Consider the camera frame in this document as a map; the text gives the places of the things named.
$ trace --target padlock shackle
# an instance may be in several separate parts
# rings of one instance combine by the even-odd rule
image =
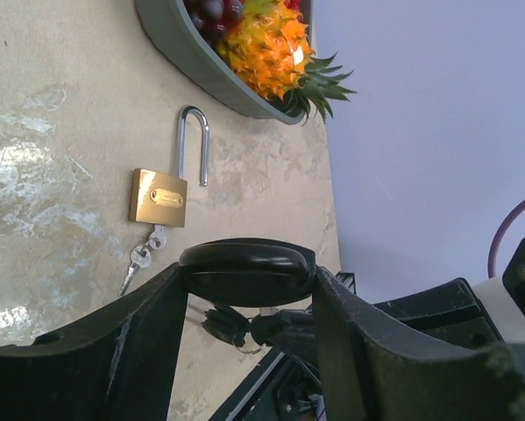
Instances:
[[[186,117],[194,114],[202,125],[202,161],[200,169],[200,185],[208,185],[209,169],[209,124],[205,114],[197,107],[189,105],[182,109],[178,117],[178,150],[176,154],[176,168],[178,178],[184,178],[184,140],[186,131]]]

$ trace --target beige stone tabletop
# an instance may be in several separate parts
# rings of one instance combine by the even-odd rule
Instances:
[[[209,185],[199,186],[190,118],[187,225],[168,228],[131,288],[185,247],[239,236],[293,242],[339,269],[322,121],[286,126],[221,105],[154,49],[131,0],[3,0],[0,345],[29,344],[116,299],[130,250],[151,231],[128,221],[131,172],[174,170],[176,116],[188,104],[209,120]],[[197,311],[187,320],[169,417],[202,420],[259,356],[212,339]]]

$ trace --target brass padlock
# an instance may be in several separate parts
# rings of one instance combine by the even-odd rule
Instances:
[[[136,168],[133,171],[130,220],[158,225],[183,227],[186,219],[188,183],[184,175],[184,139],[186,117],[194,114],[202,124],[202,165],[200,185],[208,185],[209,125],[208,119],[198,108],[188,106],[178,119],[177,176]]]

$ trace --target padlock body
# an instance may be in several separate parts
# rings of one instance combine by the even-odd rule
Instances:
[[[171,175],[133,171],[130,220],[183,227],[188,183]]]

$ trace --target gray plastic basket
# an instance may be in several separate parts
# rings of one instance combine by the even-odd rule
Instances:
[[[202,39],[182,0],[136,0],[136,9],[153,44],[221,103],[244,116],[275,118],[286,125],[303,119],[301,109],[295,115],[286,115],[246,86]],[[302,2],[302,12],[305,21],[310,22],[310,0]]]

